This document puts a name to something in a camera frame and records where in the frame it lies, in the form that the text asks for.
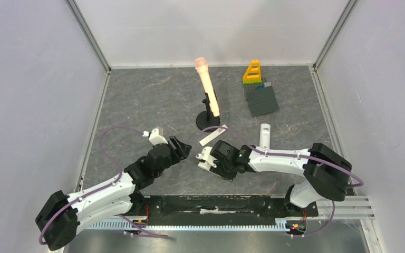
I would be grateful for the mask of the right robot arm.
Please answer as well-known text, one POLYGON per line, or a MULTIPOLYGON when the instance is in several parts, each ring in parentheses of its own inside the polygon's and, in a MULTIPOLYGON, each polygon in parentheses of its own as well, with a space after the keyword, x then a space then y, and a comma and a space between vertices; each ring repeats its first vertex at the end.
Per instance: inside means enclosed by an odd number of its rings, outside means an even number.
POLYGON ((309 149, 270 150, 254 145, 240 149, 225 141, 203 149, 199 167, 225 180, 233 181, 239 173, 279 172, 304 177, 293 185, 283 201, 290 215, 299 214, 310 203, 320 199, 344 201, 352 165, 321 143, 309 149))

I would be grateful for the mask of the white remote control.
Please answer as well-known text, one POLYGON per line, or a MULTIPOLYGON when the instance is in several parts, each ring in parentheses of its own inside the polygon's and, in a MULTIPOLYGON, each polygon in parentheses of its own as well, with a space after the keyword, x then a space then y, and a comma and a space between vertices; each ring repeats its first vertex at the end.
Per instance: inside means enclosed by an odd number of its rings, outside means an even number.
POLYGON ((259 146, 263 149, 269 149, 271 144, 271 125, 262 123, 260 125, 259 146))

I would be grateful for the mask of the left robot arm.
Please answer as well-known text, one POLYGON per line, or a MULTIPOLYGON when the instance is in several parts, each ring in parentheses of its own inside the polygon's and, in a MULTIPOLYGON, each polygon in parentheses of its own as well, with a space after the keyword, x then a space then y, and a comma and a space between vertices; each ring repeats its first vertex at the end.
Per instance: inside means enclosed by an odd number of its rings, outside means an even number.
POLYGON ((107 181, 79 192, 54 192, 35 218, 41 232, 39 243, 55 251, 101 220, 127 212, 139 215, 144 210, 140 190, 185 160, 191 150, 191 145, 171 136, 107 181))

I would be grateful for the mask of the white cardboard sleeve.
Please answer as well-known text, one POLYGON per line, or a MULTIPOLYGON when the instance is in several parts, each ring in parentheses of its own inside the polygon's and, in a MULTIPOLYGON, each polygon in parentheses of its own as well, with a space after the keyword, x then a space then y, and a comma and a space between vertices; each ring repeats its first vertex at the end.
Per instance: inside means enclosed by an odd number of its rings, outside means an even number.
POLYGON ((226 129, 227 129, 227 125, 222 125, 222 128, 219 128, 217 130, 215 130, 214 132, 210 133, 209 135, 207 135, 206 137, 204 137, 203 139, 201 139, 199 141, 199 144, 201 146, 205 146, 207 145, 209 142, 213 141, 214 139, 216 139, 218 136, 220 136, 221 134, 223 134, 226 129))

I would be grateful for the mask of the white boxed remote with display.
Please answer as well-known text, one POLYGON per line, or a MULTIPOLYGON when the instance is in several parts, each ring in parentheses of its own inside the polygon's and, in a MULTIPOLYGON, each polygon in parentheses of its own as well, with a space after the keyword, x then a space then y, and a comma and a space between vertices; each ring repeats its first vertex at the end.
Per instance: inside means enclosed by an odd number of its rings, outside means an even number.
POLYGON ((220 174, 220 169, 218 165, 220 165, 220 160, 216 159, 210 154, 198 153, 196 155, 196 159, 199 161, 197 167, 211 172, 213 174, 220 174))

